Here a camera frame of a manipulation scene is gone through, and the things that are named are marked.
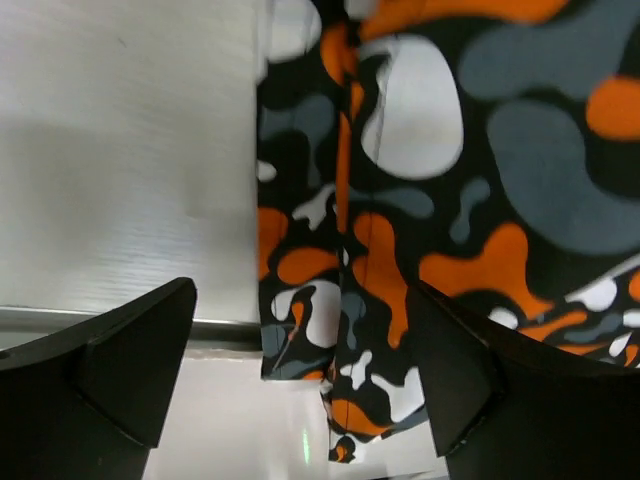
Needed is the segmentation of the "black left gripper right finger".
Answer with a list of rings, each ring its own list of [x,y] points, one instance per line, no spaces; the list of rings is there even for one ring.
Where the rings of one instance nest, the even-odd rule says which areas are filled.
[[[639,372],[479,316],[427,284],[407,295],[409,345],[453,479],[635,479]]]

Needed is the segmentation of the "orange camouflage shorts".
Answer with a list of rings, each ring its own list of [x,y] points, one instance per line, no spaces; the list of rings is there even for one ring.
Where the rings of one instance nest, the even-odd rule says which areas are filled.
[[[639,365],[635,1],[261,1],[258,314],[330,461],[428,419],[409,291]]]

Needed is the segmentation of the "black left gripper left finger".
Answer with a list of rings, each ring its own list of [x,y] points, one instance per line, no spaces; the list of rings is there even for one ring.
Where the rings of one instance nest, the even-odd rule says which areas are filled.
[[[4,479],[140,479],[157,448],[197,290],[167,284],[98,317],[1,354]],[[100,332],[106,314],[174,320]]]

